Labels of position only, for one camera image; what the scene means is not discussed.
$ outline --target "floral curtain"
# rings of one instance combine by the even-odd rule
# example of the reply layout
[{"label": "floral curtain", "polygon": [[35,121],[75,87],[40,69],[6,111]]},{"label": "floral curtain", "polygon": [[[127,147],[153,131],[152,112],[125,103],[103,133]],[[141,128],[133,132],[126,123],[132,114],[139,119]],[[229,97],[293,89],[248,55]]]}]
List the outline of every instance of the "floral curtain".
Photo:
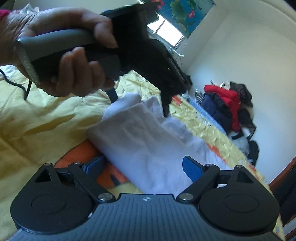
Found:
[{"label": "floral curtain", "polygon": [[213,0],[144,0],[159,2],[158,13],[189,37],[215,5]]}]

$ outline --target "yellow blanket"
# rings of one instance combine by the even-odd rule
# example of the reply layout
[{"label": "yellow blanket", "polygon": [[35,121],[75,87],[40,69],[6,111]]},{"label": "yellow blanket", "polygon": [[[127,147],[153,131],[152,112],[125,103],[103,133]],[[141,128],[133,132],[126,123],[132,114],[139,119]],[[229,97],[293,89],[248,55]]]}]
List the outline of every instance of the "yellow blanket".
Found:
[{"label": "yellow blanket", "polygon": [[[6,67],[5,71],[9,79],[27,86],[28,80],[14,67]],[[116,91],[119,97],[126,92],[138,92],[143,99],[159,96],[159,91],[136,72],[122,77],[116,84]],[[196,110],[182,101],[170,105],[171,114],[184,122],[194,135],[202,137],[230,167],[246,166],[269,189],[262,175],[251,168],[228,138],[205,119],[198,118]],[[16,231],[9,209],[21,188],[43,163],[55,163],[83,142],[85,130],[101,120],[109,105],[110,100],[103,91],[85,98],[73,95],[56,98],[34,85],[24,101],[22,90],[0,77],[0,240]],[[110,191],[116,196],[120,192],[140,193],[131,183]],[[284,239],[280,219],[274,232]]]}]

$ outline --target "gray gripper base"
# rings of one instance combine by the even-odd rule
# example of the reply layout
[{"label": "gray gripper base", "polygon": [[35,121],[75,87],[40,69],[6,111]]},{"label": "gray gripper base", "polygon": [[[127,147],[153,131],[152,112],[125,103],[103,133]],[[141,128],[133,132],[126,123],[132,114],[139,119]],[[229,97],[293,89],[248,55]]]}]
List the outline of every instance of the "gray gripper base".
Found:
[{"label": "gray gripper base", "polygon": [[195,206],[172,195],[122,194],[100,204],[81,226],[61,234],[36,235],[19,230],[10,241],[279,241],[273,233],[238,237],[207,224]]}]

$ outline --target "hand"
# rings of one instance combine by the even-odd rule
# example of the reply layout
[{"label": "hand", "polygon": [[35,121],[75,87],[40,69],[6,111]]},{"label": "hand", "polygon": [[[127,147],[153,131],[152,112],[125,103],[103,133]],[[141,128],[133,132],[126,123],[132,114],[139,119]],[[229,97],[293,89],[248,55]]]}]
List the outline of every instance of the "hand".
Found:
[{"label": "hand", "polygon": [[[65,7],[29,15],[10,13],[0,22],[0,50],[3,56],[0,64],[13,64],[29,78],[18,59],[13,42],[24,36],[32,37],[79,27],[92,30],[101,45],[108,48],[118,47],[111,20],[85,9]],[[62,56],[57,77],[42,80],[42,83],[36,86],[52,96],[67,96],[72,93],[84,97],[99,88],[109,89],[113,85],[113,80],[105,77],[101,65],[97,61],[88,62],[84,48],[76,47]]]}]

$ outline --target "white garment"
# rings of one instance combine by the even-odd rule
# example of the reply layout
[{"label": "white garment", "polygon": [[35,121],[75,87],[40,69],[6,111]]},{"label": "white garment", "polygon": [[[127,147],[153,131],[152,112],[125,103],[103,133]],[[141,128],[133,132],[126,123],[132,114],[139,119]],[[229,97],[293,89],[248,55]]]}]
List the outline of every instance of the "white garment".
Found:
[{"label": "white garment", "polygon": [[140,102],[138,94],[127,93],[108,107],[102,121],[86,134],[146,194],[177,196],[191,185],[182,168],[184,156],[230,170],[185,124],[172,116],[164,118],[154,96]]}]

